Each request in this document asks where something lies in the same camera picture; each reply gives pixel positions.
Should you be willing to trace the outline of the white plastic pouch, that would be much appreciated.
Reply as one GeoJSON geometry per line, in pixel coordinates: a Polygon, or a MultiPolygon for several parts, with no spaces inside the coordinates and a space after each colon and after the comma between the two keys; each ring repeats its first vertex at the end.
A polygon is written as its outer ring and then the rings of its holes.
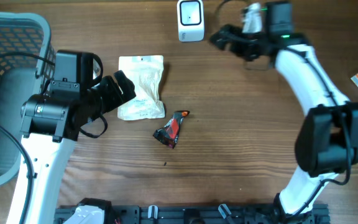
{"type": "Polygon", "coordinates": [[[119,69],[134,84],[136,97],[117,109],[117,117],[124,121],[165,117],[159,96],[163,74],[163,56],[121,56],[119,69]]]}

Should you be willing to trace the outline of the red dark small package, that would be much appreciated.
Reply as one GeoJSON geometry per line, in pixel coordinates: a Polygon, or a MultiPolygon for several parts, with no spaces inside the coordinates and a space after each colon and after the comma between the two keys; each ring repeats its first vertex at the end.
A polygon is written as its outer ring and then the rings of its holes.
{"type": "Polygon", "coordinates": [[[175,111],[168,123],[154,132],[153,137],[162,144],[174,149],[178,141],[180,125],[189,114],[190,111],[188,110],[175,111]]]}

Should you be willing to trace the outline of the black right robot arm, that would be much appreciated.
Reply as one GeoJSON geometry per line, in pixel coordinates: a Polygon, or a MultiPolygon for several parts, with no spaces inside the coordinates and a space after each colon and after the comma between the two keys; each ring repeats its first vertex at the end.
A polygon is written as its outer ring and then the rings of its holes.
{"type": "Polygon", "coordinates": [[[298,165],[275,197],[275,219],[282,223],[308,217],[325,186],[346,185],[358,163],[358,102],[335,86],[306,35],[295,31],[292,9],[289,1],[250,4],[242,12],[242,27],[226,24],[209,39],[247,62],[268,57],[303,110],[295,141],[298,165]]]}

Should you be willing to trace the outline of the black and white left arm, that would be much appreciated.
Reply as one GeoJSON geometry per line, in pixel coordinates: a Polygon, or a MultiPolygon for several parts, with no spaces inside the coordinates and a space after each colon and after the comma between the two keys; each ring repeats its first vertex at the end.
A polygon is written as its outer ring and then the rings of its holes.
{"type": "Polygon", "coordinates": [[[119,70],[104,76],[94,53],[59,50],[47,89],[21,109],[22,165],[8,223],[52,223],[62,177],[83,126],[135,97],[135,85],[119,70]]]}

